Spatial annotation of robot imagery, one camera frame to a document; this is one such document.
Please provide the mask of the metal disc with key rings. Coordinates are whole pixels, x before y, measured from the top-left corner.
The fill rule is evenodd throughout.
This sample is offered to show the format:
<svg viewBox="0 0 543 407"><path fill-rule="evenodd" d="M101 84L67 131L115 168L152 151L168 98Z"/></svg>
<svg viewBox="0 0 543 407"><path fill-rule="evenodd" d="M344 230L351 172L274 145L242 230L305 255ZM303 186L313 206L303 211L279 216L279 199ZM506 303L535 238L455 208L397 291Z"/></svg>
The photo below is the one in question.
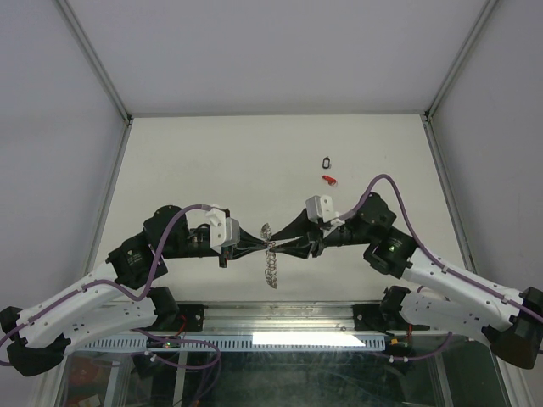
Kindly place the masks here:
<svg viewBox="0 0 543 407"><path fill-rule="evenodd" d="M264 270L266 284L272 289L278 289L277 254L272 251L276 246L276 242L272 240L272 229L268 223L261 227L260 238L266 245L266 268Z"/></svg>

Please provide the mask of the red key tag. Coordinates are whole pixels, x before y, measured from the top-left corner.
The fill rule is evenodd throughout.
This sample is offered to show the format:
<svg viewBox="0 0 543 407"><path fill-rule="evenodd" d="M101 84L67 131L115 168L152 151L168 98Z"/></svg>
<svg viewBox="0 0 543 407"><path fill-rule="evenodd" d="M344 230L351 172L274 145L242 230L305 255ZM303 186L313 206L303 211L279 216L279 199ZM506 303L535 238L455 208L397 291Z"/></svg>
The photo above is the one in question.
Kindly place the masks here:
<svg viewBox="0 0 543 407"><path fill-rule="evenodd" d="M322 179L330 186L330 187L336 187L338 185L338 181L331 176L328 175L322 175Z"/></svg>

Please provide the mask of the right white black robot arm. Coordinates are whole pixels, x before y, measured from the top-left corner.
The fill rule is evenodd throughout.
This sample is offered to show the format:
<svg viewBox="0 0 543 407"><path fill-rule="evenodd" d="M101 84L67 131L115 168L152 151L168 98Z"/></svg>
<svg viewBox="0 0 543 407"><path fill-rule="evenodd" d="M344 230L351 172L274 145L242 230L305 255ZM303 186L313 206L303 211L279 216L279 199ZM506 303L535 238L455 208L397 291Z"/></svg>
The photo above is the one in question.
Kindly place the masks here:
<svg viewBox="0 0 543 407"><path fill-rule="evenodd" d="M314 196L305 209L272 236L276 253L301 259L326 248L365 246L363 259L375 271L417 284L434 298L406 287L386 289L379 317L389 328L426 326L473 339L498 358L531 370L542 344L542 291L502 286L458 270L423 246L413 232L395 227L396 215L375 192L347 220L333 211L329 196Z"/></svg>

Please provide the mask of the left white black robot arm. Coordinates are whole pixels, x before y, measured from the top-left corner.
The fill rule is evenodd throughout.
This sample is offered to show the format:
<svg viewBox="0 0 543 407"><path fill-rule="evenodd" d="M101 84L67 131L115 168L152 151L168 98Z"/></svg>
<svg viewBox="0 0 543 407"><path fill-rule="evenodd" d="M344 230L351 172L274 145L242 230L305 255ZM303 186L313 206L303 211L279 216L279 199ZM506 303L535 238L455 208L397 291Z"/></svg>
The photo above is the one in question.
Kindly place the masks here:
<svg viewBox="0 0 543 407"><path fill-rule="evenodd" d="M7 359L2 364L22 376L37 376L103 337L171 328L178 304L168 287L153 284L167 274L167 260L216 258L225 268L229 261L265 247L228 209L163 206L144 221L141 232L79 281L30 308L3 309L1 345Z"/></svg>

